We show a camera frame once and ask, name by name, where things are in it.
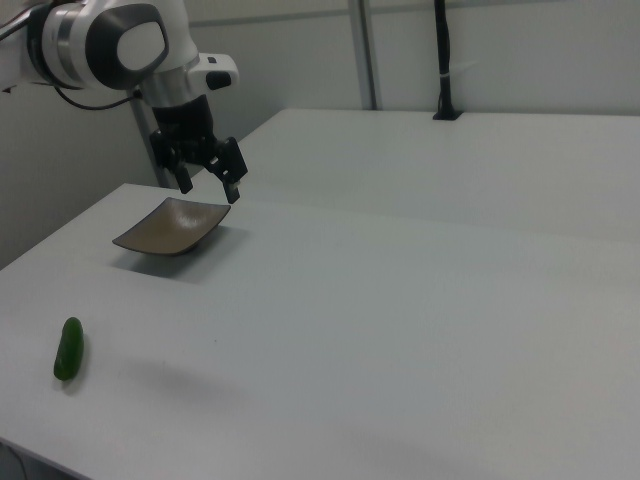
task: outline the white wall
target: white wall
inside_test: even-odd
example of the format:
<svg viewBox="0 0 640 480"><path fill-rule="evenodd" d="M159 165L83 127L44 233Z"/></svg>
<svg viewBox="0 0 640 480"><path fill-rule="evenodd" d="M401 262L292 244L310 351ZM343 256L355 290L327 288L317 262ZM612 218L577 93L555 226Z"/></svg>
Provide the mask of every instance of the white wall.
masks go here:
<svg viewBox="0 0 640 480"><path fill-rule="evenodd" d="M25 85L0 94L0 126L0 267L122 183L155 184L128 106L79 111L49 87Z"/></svg>
<svg viewBox="0 0 640 480"><path fill-rule="evenodd" d="M196 27L192 36L240 70L238 86L209 96L220 136L242 138L287 107L362 108L347 14Z"/></svg>
<svg viewBox="0 0 640 480"><path fill-rule="evenodd" d="M347 0L185 0L196 22L346 11Z"/></svg>
<svg viewBox="0 0 640 480"><path fill-rule="evenodd" d="M494 6L482 6L487 1ZM452 70L467 68L453 76L457 107L640 114L637 0L448 3ZM402 11L406 4L418 8ZM436 108L436 34L427 4L372 0L385 109Z"/></svg>

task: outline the table surface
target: table surface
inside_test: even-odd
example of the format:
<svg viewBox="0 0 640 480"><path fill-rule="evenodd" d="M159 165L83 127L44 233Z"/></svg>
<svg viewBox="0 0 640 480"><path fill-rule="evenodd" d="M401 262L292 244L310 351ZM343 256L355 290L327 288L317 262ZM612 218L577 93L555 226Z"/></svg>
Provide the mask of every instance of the table surface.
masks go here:
<svg viewBox="0 0 640 480"><path fill-rule="evenodd" d="M285 111L179 258L111 244L179 196L123 186L0 272L0 438L95 480L635 479L638 131Z"/></svg>

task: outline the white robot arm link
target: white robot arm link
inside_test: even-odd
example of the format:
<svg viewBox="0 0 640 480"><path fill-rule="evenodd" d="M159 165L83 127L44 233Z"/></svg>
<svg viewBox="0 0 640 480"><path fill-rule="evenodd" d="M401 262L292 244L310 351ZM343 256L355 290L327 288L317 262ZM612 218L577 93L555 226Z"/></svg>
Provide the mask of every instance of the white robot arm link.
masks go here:
<svg viewBox="0 0 640 480"><path fill-rule="evenodd" d="M204 166L230 203L247 168L235 139L215 138L206 93L237 81L231 57L198 52L181 0L44 2L0 28L0 90L22 82L139 90L158 121L158 164L183 193L192 188L185 164Z"/></svg>

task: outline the brown dish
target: brown dish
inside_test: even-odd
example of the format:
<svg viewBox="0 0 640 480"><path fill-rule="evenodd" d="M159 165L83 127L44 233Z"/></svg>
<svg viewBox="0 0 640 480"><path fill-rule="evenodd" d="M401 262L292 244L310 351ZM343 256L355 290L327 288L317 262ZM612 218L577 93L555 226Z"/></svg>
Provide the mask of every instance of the brown dish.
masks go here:
<svg viewBox="0 0 640 480"><path fill-rule="evenodd" d="M222 222L230 210L229 205L167 198L113 243L127 250L151 255L182 255L195 248L200 240Z"/></svg>

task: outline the black cable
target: black cable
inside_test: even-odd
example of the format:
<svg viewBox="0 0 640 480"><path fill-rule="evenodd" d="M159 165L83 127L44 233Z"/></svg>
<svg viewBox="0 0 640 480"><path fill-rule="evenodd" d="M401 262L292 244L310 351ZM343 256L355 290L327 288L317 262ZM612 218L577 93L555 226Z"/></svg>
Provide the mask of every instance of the black cable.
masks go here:
<svg viewBox="0 0 640 480"><path fill-rule="evenodd" d="M56 89L56 92L58 92L58 95L60 95L65 102L67 102L70 105L73 105L76 108L80 108L82 110L88 110L90 112L100 112L100 111L103 111L103 110L111 110L112 108L119 107L120 105L124 105L125 103L129 103L129 102L139 98L138 96L136 96L134 94L133 97L127 97L124 100L120 100L119 102L112 103L110 105L102 105L102 106L99 106L99 107L92 107L92 106L88 106L88 105L82 105L82 104L80 104L80 103L78 103L78 102L76 102L74 100L71 100L69 97L67 97L65 95L65 93L62 90L60 90L60 88L58 88L58 87L54 87L54 88Z"/></svg>
<svg viewBox="0 0 640 480"><path fill-rule="evenodd" d="M5 445L5 448L8 450L8 452L13 455L13 457L18 461L18 463L20 464L20 469L22 470L22 476L24 477L24 480L29 480L29 477L27 476L27 469L24 466L24 461L22 460L22 458L20 457L20 455L18 455L18 453L11 448L9 445Z"/></svg>

